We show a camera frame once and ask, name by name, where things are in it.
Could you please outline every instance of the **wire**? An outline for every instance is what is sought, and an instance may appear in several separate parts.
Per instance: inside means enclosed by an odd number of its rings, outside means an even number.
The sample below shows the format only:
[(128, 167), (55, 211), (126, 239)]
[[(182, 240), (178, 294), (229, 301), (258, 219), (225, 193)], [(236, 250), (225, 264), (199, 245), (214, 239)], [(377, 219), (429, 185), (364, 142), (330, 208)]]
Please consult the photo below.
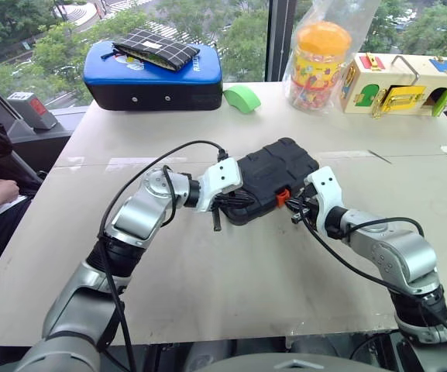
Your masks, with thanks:
[(360, 223), (359, 225), (355, 225), (355, 226), (347, 229), (346, 236), (348, 237), (348, 236), (350, 236), (350, 234), (354, 233), (356, 230), (362, 229), (363, 227), (366, 227), (366, 226), (378, 225), (379, 223), (399, 222), (399, 221), (412, 223), (414, 225), (414, 227), (416, 227), (416, 229), (418, 229), (418, 234), (425, 237), (425, 232), (423, 231), (423, 228), (421, 227), (420, 223), (414, 219), (409, 219), (408, 217), (390, 217), (388, 219), (375, 219), (373, 221)]
[(242, 189), (228, 194), (217, 194), (213, 199), (214, 207), (245, 208), (254, 204), (254, 198)]
[(106, 358), (108, 358), (110, 362), (116, 365), (120, 370), (122, 370), (123, 372), (130, 372), (129, 369), (125, 367), (123, 364), (121, 364), (120, 361), (116, 359), (113, 355), (111, 355), (109, 351), (105, 350), (102, 353), (105, 355)]
[(112, 293), (112, 298), (115, 303), (116, 312), (120, 318), (120, 325), (122, 326), (123, 338), (125, 340), (125, 348), (127, 351), (127, 357), (129, 358), (130, 372), (136, 372), (136, 358), (133, 356), (132, 341), (130, 340), (129, 326), (127, 325), (127, 320), (125, 318), (125, 313), (123, 312), (122, 304), (120, 303), (120, 297), (118, 291), (116, 290), (115, 281), (113, 280), (112, 269), (109, 266), (109, 258), (106, 253), (106, 248), (104, 243), (99, 245), (99, 253), (101, 254), (101, 261), (105, 267), (106, 280), (108, 281), (109, 290)]
[(404, 289), (399, 288), (397, 285), (393, 285), (387, 281), (384, 281), (382, 279), (378, 279), (377, 277), (374, 277), (372, 275), (369, 275), (358, 268), (354, 267), (347, 261), (345, 261), (343, 258), (341, 258), (313, 229), (313, 227), (309, 224), (307, 221), (304, 212), (301, 208), (299, 208), (299, 213), (301, 215), (302, 222), (306, 226), (306, 229), (309, 230), (309, 232), (313, 235), (313, 237), (335, 258), (337, 259), (342, 265), (347, 267), (349, 270), (353, 271), (354, 273), (358, 274), (361, 277), (364, 277), (368, 281), (372, 281), (374, 283), (377, 283), (379, 285), (384, 286), (387, 289), (392, 290), (393, 292), (399, 293), (401, 295), (406, 296), (407, 298), (410, 298), (412, 301), (416, 301), (420, 306), (425, 308), (427, 312), (429, 312), (433, 317), (435, 317), (443, 326), (445, 329), (447, 329), (447, 321), (443, 319), (443, 317), (438, 314), (435, 310), (433, 310), (431, 307), (427, 306), (419, 297), (416, 297), (410, 293), (407, 293)]
[(101, 219), (101, 224), (99, 225), (99, 233), (98, 236), (101, 237), (103, 232), (105, 231), (105, 226), (106, 226), (106, 221), (108, 220), (108, 216), (110, 214), (110, 212), (113, 209), (113, 206), (115, 205), (115, 203), (118, 201), (118, 199), (120, 198), (120, 196), (122, 196), (123, 192), (127, 189), (128, 186), (130, 186), (137, 178), (139, 178), (141, 175), (143, 175), (148, 169), (150, 169), (154, 164), (159, 163), (162, 159), (164, 159), (165, 157), (170, 156), (172, 153), (176, 153), (178, 150), (182, 150), (185, 147), (191, 146), (191, 145), (195, 145), (198, 143), (204, 143), (207, 145), (211, 145), (214, 146), (218, 149), (218, 152), (225, 152), (225, 150), (223, 149), (223, 147), (221, 147), (220, 145), (218, 145), (217, 143), (214, 143), (212, 141), (206, 141), (204, 139), (196, 139), (195, 141), (190, 141), (187, 143), (184, 143), (183, 145), (180, 145), (179, 147), (175, 147), (174, 149), (168, 151), (167, 153), (164, 153), (163, 155), (161, 155), (160, 157), (158, 157), (157, 159), (153, 160), (151, 163), (149, 163), (146, 167), (144, 167), (139, 173), (137, 173), (135, 176), (133, 176), (132, 178), (130, 178), (130, 180), (127, 181), (126, 184), (124, 184), (122, 186), (122, 188), (119, 189), (119, 191), (116, 193), (116, 195), (113, 197), (113, 199), (111, 200), (111, 202), (109, 203), (108, 207), (106, 207), (105, 213), (102, 216)]
[(297, 198), (290, 198), (290, 199), (288, 199), (287, 201), (285, 201), (285, 205), (293, 213), (298, 213), (300, 207), (307, 208), (307, 206), (302, 204), (302, 202), (300, 200), (298, 200)]
[(175, 212), (177, 211), (178, 196), (175, 195), (174, 184), (171, 182), (170, 175), (168, 174), (169, 169), (170, 169), (170, 167), (168, 167), (167, 165), (163, 165), (163, 168), (161, 169), (161, 171), (163, 172), (164, 177), (167, 179), (168, 188), (170, 189), (171, 214), (170, 214), (170, 217), (168, 218), (168, 220), (166, 220), (165, 222), (163, 222), (163, 224), (161, 224), (161, 227), (164, 227), (164, 226), (168, 225), (170, 222), (172, 222), (175, 218)]
[(399, 329), (392, 329), (390, 332), (385, 332), (385, 333), (376, 333), (374, 335), (371, 335), (370, 337), (368, 337), (367, 339), (365, 339), (364, 341), (362, 341), (358, 346), (356, 346), (356, 348), (353, 350), (353, 352), (350, 354), (349, 359), (353, 360), (354, 357), (356, 356), (356, 354), (362, 349), (364, 348), (366, 345), (368, 345), (369, 343), (371, 343), (372, 341), (374, 341), (375, 339), (379, 338), (379, 337), (384, 337), (384, 336), (388, 336), (391, 335), (392, 333), (397, 333), (400, 332)]
[[(168, 151), (167, 153), (164, 153), (163, 155), (161, 155), (160, 157), (158, 157), (157, 159), (155, 159), (154, 161), (149, 163), (146, 167), (144, 167), (141, 171), (139, 171), (132, 178), (130, 178), (130, 180), (128, 180), (119, 189), (119, 191), (116, 193), (116, 195), (113, 197), (113, 199), (110, 201), (110, 203), (106, 207), (105, 213), (103, 214), (103, 216), (101, 218), (101, 223), (99, 225), (98, 238), (99, 239), (103, 239), (105, 226), (106, 226), (106, 221), (108, 220), (109, 214), (111, 213), (115, 203), (118, 201), (118, 199), (123, 194), (123, 192), (127, 189), (128, 186), (130, 186), (137, 178), (139, 178), (142, 174), (144, 174), (147, 170), (149, 170), (154, 164), (159, 163), (165, 157), (168, 157), (172, 153), (175, 153), (178, 150), (181, 150), (181, 149), (183, 149), (185, 147), (188, 147), (188, 146), (191, 146), (191, 145), (195, 145), (195, 144), (199, 144), (199, 143), (207, 144), (207, 145), (211, 145), (211, 146), (216, 147), (218, 149), (218, 161), (221, 158), (224, 158), (224, 157), (228, 156), (226, 154), (226, 152), (225, 152), (225, 149), (223, 149), (223, 147), (219, 146), (217, 143), (214, 143), (212, 141), (206, 141), (204, 139), (196, 139), (195, 141), (190, 141), (190, 142), (184, 143), (183, 145), (175, 147), (174, 149)], [(167, 182), (168, 182), (168, 187), (170, 188), (170, 193), (172, 195), (172, 203), (173, 203), (173, 195), (174, 195), (173, 184), (171, 183), (171, 179), (170, 179), (169, 176), (167, 177)], [(110, 288), (113, 301), (115, 303), (115, 309), (116, 309), (116, 312), (118, 313), (118, 316), (119, 316), (119, 319), (120, 319), (120, 325), (122, 327), (123, 338), (125, 340), (126, 352), (127, 352), (128, 358), (129, 358), (129, 366), (130, 366), (130, 371), (129, 372), (136, 372), (137, 371), (136, 360), (135, 360), (135, 358), (133, 356), (133, 348), (132, 348), (132, 341), (130, 340), (129, 326), (127, 325), (127, 321), (126, 321), (126, 318), (125, 318), (125, 313), (123, 312), (123, 307), (122, 307), (122, 304), (120, 302), (120, 297), (119, 297), (118, 291), (116, 290), (115, 281), (113, 279), (111, 267), (110, 267), (110, 264), (109, 264), (109, 258), (108, 258), (108, 254), (106, 253), (106, 248), (105, 248), (104, 243), (100, 244), (99, 253), (101, 254), (101, 261), (102, 261), (103, 266), (105, 268), (105, 275), (106, 275), (106, 279), (108, 281), (108, 286)]]

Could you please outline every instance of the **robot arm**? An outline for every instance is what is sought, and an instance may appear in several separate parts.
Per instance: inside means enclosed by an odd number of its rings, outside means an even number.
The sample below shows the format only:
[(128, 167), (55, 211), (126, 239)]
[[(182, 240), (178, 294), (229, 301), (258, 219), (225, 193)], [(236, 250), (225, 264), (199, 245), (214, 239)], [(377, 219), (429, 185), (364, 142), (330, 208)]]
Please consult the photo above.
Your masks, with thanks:
[[(398, 229), (392, 222), (354, 228), (380, 217), (344, 208), (342, 190), (330, 167), (315, 171), (304, 181), (304, 192), (314, 196), (307, 201), (308, 208), (303, 215), (323, 236), (341, 239), (357, 254), (370, 260), (385, 282), (413, 296), (411, 299), (390, 290), (395, 321), (406, 338), (406, 346), (413, 357), (419, 359), (422, 370), (447, 370), (447, 329), (428, 311), (430, 308), (447, 321), (447, 306), (432, 246), (423, 236)], [(294, 223), (302, 220), (299, 213), (292, 219)], [(425, 366), (429, 354), (432, 355), (431, 366)]]
[(47, 313), (43, 339), (24, 356), (16, 371), (99, 371), (99, 353), (109, 346), (119, 324), (100, 250), (104, 247), (108, 254), (113, 281), (121, 294), (163, 225), (172, 195), (176, 208), (209, 212), (217, 194), (241, 186), (239, 166), (233, 158), (209, 167), (197, 180), (159, 168), (146, 172), (137, 192), (125, 201), (65, 285)]

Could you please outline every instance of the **table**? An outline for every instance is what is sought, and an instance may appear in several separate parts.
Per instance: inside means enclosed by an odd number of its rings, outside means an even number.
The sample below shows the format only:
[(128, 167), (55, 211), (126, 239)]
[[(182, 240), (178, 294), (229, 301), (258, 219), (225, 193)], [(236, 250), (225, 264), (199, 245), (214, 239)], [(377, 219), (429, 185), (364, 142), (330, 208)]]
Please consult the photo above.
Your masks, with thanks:
[[(101, 214), (116, 190), (150, 158), (194, 138), (217, 140), (236, 156), (281, 136), (295, 138), (321, 165), (332, 167), (347, 206), (406, 215), (424, 226), (447, 298), (447, 154), (440, 149), (447, 145), (447, 122), (399, 116), (374, 122), (335, 114), (336, 124), (320, 125), (310, 122), (320, 118), (273, 102), (278, 85), (250, 85), (262, 92), (263, 103), (263, 111), (251, 116), (236, 115), (226, 103), (216, 112), (164, 114), (89, 108), (0, 259), (0, 345), (28, 346), (39, 339), (47, 309), (91, 250)], [(284, 110), (279, 123), (271, 122), (278, 114), (262, 115), (273, 114), (268, 105)], [(185, 130), (172, 123), (174, 136), (162, 137), (160, 126), (175, 119), (187, 123)], [(363, 127), (364, 137), (350, 132), (363, 133)], [(335, 134), (335, 141), (328, 134)], [(199, 146), (168, 162), (175, 171), (199, 175), (214, 155), (213, 149)], [(160, 230), (123, 296), (134, 343), (395, 326), (387, 291), (342, 267), (303, 226), (290, 222), (286, 209), (243, 227), (223, 219), (222, 228), (213, 232), (209, 214), (184, 208)], [(377, 275), (348, 247), (330, 243), (349, 262)], [(120, 332), (114, 343), (122, 343)]]
[[(114, 164), (125, 158), (157, 157), (195, 139), (221, 143), (242, 157), (280, 137), (300, 140), (313, 153), (372, 150), (384, 156), (441, 154), (447, 145), (447, 120), (427, 116), (305, 115), (284, 99), (280, 83), (247, 83), (262, 105), (243, 115), (223, 102), (214, 112), (112, 112), (95, 102), (75, 130), (56, 165)], [(201, 161), (201, 150), (184, 151), (187, 161)]]

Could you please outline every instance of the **plastic bag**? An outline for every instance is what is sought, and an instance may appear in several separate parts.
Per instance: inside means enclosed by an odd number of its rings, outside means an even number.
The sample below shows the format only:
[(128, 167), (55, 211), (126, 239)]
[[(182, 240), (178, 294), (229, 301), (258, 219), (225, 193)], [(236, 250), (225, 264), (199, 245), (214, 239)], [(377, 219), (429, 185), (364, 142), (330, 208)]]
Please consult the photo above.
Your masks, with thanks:
[(284, 73), (284, 93), (294, 107), (328, 112), (379, 5), (380, 0), (313, 0), (292, 34)]

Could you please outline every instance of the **black plastic case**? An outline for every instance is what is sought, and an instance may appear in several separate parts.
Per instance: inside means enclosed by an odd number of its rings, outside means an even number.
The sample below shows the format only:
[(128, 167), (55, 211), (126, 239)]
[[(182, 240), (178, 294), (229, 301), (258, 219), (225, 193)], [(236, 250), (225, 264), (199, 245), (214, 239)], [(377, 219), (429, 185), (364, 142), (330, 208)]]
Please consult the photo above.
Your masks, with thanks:
[(238, 226), (273, 211), (283, 191), (288, 190), (291, 196), (297, 194), (304, 187), (304, 179), (319, 168), (318, 162), (290, 138), (279, 139), (238, 163), (242, 190), (255, 200), (246, 208), (221, 208)]

